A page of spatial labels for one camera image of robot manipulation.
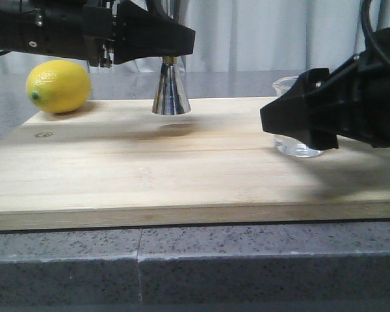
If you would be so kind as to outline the black gripper at jigger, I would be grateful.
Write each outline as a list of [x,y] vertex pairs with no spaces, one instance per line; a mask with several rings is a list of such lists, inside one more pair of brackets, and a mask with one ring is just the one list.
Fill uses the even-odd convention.
[[0,54],[30,53],[109,67],[114,1],[0,1]]

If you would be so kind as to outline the black gripper finger at jigger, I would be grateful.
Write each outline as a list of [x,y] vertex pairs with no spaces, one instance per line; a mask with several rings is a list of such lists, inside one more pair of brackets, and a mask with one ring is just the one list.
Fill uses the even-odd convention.
[[196,32],[184,25],[188,1],[132,1],[117,6],[114,63],[147,57],[179,57],[194,50]]

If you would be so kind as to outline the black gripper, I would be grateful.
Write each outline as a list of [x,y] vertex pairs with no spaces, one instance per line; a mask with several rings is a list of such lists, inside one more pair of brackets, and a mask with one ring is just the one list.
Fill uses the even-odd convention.
[[316,68],[300,74],[260,109],[260,117],[264,132],[313,150],[337,149],[338,136],[390,148],[390,28],[369,34],[366,49],[332,73]]

